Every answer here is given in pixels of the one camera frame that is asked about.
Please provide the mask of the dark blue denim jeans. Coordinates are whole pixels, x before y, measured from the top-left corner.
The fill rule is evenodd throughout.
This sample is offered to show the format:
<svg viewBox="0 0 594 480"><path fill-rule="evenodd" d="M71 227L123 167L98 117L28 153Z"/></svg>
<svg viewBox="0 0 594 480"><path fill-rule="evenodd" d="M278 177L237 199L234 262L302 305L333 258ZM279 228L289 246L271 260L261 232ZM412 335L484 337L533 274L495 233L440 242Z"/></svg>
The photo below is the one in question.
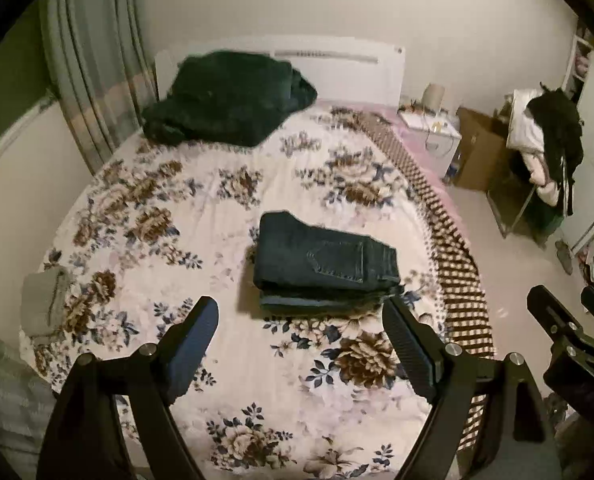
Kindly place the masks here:
<svg viewBox="0 0 594 480"><path fill-rule="evenodd" d="M262 309L290 315L346 313L403 292L395 248L287 211L260 219L254 284Z"/></svg>

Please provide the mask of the grey folded cloth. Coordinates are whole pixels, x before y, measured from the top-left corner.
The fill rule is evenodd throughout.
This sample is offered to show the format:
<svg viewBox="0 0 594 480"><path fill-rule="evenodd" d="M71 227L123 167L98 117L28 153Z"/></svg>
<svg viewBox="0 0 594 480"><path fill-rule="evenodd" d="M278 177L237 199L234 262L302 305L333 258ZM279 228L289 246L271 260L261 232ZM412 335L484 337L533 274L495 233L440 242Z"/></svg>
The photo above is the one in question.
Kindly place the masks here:
<svg viewBox="0 0 594 480"><path fill-rule="evenodd" d="M21 289L20 323L27 336L48 337L58 332L70 283L70 274L62 266L26 276Z"/></svg>

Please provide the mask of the chair with piled clothes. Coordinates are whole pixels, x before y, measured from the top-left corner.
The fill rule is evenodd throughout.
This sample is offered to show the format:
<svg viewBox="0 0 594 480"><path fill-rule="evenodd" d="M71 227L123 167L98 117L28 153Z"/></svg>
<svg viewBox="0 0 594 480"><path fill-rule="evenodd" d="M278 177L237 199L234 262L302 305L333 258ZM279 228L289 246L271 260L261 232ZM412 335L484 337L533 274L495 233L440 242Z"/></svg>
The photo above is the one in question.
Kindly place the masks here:
<svg viewBox="0 0 594 480"><path fill-rule="evenodd" d="M546 86L514 90L498 114L510 151L486 192L502 236L524 222L544 242L574 214L575 171L584 160L577 105Z"/></svg>

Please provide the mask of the brown cardboard box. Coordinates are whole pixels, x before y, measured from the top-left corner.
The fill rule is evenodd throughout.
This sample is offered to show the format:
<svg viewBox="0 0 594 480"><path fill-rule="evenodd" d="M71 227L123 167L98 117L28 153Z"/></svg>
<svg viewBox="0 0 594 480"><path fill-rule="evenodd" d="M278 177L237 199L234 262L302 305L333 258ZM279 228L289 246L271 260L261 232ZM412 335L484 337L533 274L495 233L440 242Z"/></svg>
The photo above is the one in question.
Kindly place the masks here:
<svg viewBox="0 0 594 480"><path fill-rule="evenodd" d="M454 185L485 192L506 152L508 125L463 106L458 108L457 115L462 139L458 148L460 167Z"/></svg>

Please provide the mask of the white bedside table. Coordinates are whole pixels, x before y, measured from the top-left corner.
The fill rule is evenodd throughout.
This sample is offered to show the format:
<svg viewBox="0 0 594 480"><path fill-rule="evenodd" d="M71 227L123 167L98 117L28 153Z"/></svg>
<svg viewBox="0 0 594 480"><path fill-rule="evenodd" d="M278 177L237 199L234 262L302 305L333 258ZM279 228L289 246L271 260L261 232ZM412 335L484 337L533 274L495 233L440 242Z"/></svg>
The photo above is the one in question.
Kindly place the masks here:
<svg viewBox="0 0 594 480"><path fill-rule="evenodd" d="M416 110L398 110L398 115L419 145L425 165L439 179L446 177L462 140L460 132L446 116Z"/></svg>

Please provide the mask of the white round lamp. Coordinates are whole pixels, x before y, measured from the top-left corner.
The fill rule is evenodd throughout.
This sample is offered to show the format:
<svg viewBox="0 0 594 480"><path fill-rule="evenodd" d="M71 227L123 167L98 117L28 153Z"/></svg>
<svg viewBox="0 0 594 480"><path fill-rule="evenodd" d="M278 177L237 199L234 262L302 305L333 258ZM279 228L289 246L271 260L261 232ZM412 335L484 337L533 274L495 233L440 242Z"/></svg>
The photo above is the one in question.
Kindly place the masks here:
<svg viewBox="0 0 594 480"><path fill-rule="evenodd" d="M441 109L445 87L441 84L429 84L423 92L422 105L425 110L431 110L437 113Z"/></svg>

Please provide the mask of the white bed headboard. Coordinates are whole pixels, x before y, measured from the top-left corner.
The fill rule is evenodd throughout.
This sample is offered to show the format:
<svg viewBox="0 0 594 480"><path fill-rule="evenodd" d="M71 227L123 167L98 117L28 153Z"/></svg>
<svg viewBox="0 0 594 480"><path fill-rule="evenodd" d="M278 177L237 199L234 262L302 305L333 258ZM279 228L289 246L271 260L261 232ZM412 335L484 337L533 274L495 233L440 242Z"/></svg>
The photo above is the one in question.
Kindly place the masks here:
<svg viewBox="0 0 594 480"><path fill-rule="evenodd" d="M373 40L309 35L240 36L172 44L155 55L158 96L166 96L184 58L219 50L290 62L323 101L399 106L404 48Z"/></svg>

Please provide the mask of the dark green folded blanket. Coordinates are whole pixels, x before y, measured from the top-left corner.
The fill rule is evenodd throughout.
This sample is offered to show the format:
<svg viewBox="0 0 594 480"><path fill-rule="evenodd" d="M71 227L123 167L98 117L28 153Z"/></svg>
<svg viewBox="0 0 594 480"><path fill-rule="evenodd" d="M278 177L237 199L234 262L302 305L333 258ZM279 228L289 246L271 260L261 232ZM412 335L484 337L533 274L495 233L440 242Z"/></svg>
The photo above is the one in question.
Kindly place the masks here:
<svg viewBox="0 0 594 480"><path fill-rule="evenodd" d="M188 56L167 96L143 112L147 139L254 148L318 99L291 63L268 55L216 51Z"/></svg>

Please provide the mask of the green striped curtain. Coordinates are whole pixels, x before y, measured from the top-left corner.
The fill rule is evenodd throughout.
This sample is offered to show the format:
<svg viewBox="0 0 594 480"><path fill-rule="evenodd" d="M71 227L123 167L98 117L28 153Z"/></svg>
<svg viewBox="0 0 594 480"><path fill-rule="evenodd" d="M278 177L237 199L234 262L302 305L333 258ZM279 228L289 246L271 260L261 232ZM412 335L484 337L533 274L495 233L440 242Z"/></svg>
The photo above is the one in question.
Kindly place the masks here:
<svg viewBox="0 0 594 480"><path fill-rule="evenodd" d="M40 0L50 82L88 170L142 125L157 99L137 0Z"/></svg>

